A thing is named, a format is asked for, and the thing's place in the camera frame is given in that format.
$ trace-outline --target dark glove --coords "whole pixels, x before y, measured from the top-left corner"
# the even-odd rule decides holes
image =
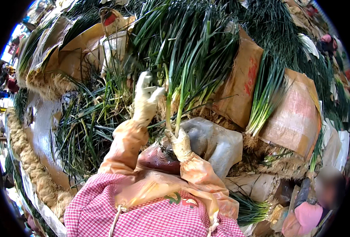
[[[310,185],[311,185],[310,179],[305,178],[301,184],[300,191],[298,192],[298,195],[296,197],[295,208],[308,199]]]

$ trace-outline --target person's left hand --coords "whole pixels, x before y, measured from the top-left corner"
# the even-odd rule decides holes
[[[192,150],[191,143],[189,141],[188,134],[183,128],[179,129],[179,135],[176,138],[175,135],[170,130],[164,130],[164,134],[167,136],[171,143],[174,154],[180,162],[186,162],[190,160]]]
[[[149,87],[149,82],[152,78],[149,72],[141,73],[134,98],[133,120],[144,127],[147,127],[155,116],[157,100],[165,92],[163,87]]]
[[[307,172],[306,176],[312,181],[317,176],[316,172]]]

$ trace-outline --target checkered fabric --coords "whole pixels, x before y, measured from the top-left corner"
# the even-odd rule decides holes
[[[100,173],[89,178],[66,209],[68,236],[108,236],[117,213],[114,195],[121,183],[129,182],[130,178],[122,174]],[[244,237],[236,220],[222,215],[218,219],[213,237]],[[205,205],[197,197],[179,191],[123,212],[113,236],[206,237],[209,225]]]

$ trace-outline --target market stall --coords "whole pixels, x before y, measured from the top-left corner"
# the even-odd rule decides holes
[[[9,173],[42,236],[67,233],[65,209],[98,172],[116,128],[133,118],[145,71],[149,85],[165,93],[147,122],[137,168],[180,175],[164,131],[178,137],[182,127],[192,151],[239,203],[237,223],[246,236],[280,236],[294,201],[279,193],[295,192],[305,178],[313,187],[324,166],[345,170],[350,83],[337,60],[316,48],[324,29],[305,4],[69,0],[48,6],[32,6],[43,11],[20,44],[13,75],[19,89],[5,111]]]

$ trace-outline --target plastic sleeve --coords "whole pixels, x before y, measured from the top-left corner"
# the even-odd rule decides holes
[[[300,206],[301,203],[305,202],[308,199],[310,185],[311,181],[309,178],[305,178],[301,183],[300,190],[295,200],[295,208]]]
[[[229,197],[229,190],[215,174],[209,162],[192,152],[188,161],[180,163],[180,176],[196,190],[213,194],[221,215],[237,219],[239,202]]]
[[[128,120],[114,130],[113,137],[111,149],[98,173],[130,175],[137,165],[141,146],[148,141],[147,128],[134,120]]]

